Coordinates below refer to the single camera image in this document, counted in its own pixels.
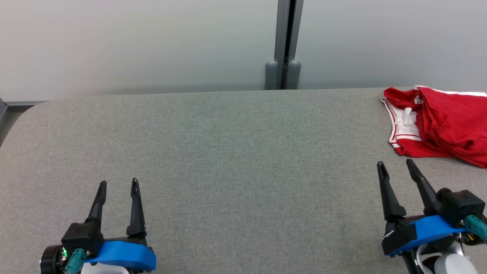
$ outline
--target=white wall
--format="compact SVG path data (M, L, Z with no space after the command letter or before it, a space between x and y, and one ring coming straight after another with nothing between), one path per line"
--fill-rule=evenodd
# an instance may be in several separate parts
M487 3L304 0L299 88L487 90Z
M0 98L256 90L278 0L0 3Z

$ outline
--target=red cloth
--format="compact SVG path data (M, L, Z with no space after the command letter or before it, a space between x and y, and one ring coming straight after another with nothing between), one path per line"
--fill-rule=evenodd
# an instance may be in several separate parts
M384 96L393 122L389 141L399 154L457 157L487 168L486 93L417 86L409 91L388 88Z

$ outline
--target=robotic arm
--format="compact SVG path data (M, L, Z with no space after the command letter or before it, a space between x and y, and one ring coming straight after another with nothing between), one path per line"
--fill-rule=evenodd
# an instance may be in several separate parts
M384 254L401 256L410 274L477 274L464 255L463 244L484 242L487 218L485 202L468 190L435 192L413 160L406 164L424 204L424 215L406 217L389 183L383 162L377 164L386 232Z
M40 260L41 274L136 274L156 269L156 256L147 246L146 224L139 182L132 180L132 209L127 237L104 239L101 216L107 196L102 181L88 218L72 223L62 245L47 247Z

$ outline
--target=gray table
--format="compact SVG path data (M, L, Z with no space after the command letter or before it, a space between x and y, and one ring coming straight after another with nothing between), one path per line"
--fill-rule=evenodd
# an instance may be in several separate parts
M422 213L388 143L383 89L187 93L47 102L0 148L0 268L37 273L44 248L83 221L108 182L102 232L123 236L139 179L157 273L405 274L384 256L376 163ZM437 190L487 200L487 171L416 164ZM487 248L468 248L480 273Z

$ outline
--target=green connector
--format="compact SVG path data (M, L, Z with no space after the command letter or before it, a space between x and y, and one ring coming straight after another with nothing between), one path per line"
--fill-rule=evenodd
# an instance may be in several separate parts
M81 248L75 249L68 264L66 265L66 274L78 274L86 261L85 251Z
M479 236L487 243L487 225L474 215L468 215L465 218L465 227L468 231Z

